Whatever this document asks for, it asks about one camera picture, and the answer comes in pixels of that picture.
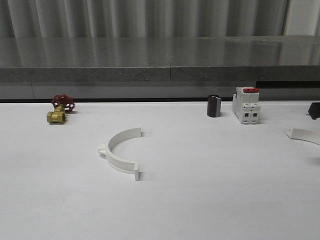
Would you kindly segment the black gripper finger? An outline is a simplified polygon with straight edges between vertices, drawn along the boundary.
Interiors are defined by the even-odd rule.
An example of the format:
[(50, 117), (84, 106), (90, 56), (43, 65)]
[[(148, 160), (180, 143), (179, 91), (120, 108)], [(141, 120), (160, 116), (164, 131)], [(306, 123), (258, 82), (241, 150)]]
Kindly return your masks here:
[(320, 118), (320, 102), (312, 102), (308, 109), (308, 114), (312, 120)]

